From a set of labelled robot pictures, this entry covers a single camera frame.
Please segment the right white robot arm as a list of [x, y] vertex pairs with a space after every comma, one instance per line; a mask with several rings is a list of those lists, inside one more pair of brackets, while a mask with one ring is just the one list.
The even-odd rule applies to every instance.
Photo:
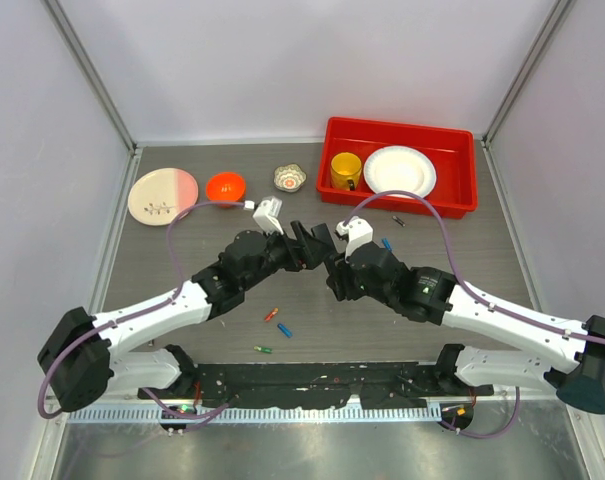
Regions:
[[443, 270], [407, 267], [390, 251], [367, 243], [324, 262], [337, 300], [375, 299], [410, 321], [478, 333], [513, 352], [461, 347], [438, 365], [433, 380], [447, 395], [490, 383], [555, 390], [576, 409], [605, 415], [605, 318], [548, 316], [492, 296]]

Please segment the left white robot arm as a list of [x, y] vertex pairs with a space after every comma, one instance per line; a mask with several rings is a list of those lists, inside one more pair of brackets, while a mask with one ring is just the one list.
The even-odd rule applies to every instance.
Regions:
[[312, 270], [335, 253], [326, 225], [291, 227], [291, 235], [240, 232], [212, 265], [149, 300], [94, 315], [82, 307], [67, 311], [37, 355], [45, 374], [38, 396], [52, 391], [65, 413], [87, 407], [114, 385], [117, 365], [137, 347], [220, 317], [269, 276]]

